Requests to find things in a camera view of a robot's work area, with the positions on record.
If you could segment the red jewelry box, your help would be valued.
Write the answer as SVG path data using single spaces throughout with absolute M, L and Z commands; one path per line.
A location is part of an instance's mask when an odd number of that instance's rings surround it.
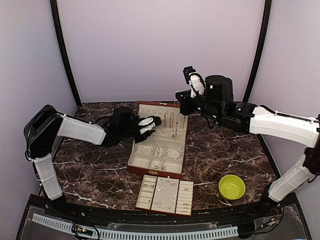
M 158 116 L 162 123 L 154 128 L 155 132 L 145 141 L 133 143 L 127 163 L 128 172 L 137 175 L 182 178 L 189 117 L 180 114 L 177 137 L 173 139 L 172 112 L 177 112 L 174 103 L 148 101 L 137 103 L 137 115 L 140 118 Z M 145 146 L 153 148 L 152 155 L 142 154 Z M 167 152 L 171 149 L 183 151 L 183 157 L 178 160 L 167 158 Z

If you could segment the gold necklace green stones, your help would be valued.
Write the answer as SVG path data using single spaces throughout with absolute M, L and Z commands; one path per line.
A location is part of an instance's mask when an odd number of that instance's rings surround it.
M 179 121 L 180 121 L 180 106 L 177 106 L 177 102 L 174 101 L 174 110 L 176 112 L 172 112 L 172 138 L 175 140 L 178 136 L 178 128 L 179 128 Z

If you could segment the red jewelry tray insert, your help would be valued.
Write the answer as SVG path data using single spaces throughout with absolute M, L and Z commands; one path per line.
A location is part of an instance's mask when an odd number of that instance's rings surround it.
M 135 207 L 163 214 L 191 216 L 194 183 L 144 175 Z

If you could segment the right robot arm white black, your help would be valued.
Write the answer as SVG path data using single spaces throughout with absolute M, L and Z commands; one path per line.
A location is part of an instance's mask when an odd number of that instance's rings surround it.
M 202 78 L 193 68 L 184 70 L 189 90 L 176 92 L 180 113 L 200 114 L 214 124 L 242 134 L 273 136 L 304 145 L 304 153 L 286 173 L 265 189 L 255 213 L 266 217 L 289 193 L 320 174 L 320 119 L 272 110 L 265 105 L 234 101 L 233 82 L 222 75 Z

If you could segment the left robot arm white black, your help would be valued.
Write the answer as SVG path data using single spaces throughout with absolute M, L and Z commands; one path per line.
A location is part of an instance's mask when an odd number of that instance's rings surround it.
M 32 163 L 36 180 L 43 187 L 51 203 L 51 210 L 60 218 L 71 213 L 65 203 L 62 188 L 53 164 L 53 145 L 57 138 L 89 143 L 103 148 L 118 145 L 126 139 L 135 143 L 147 140 L 155 128 L 162 123 L 155 115 L 140 117 L 129 107 L 118 107 L 111 115 L 95 121 L 85 121 L 57 111 L 52 105 L 45 105 L 25 125 L 25 159 Z

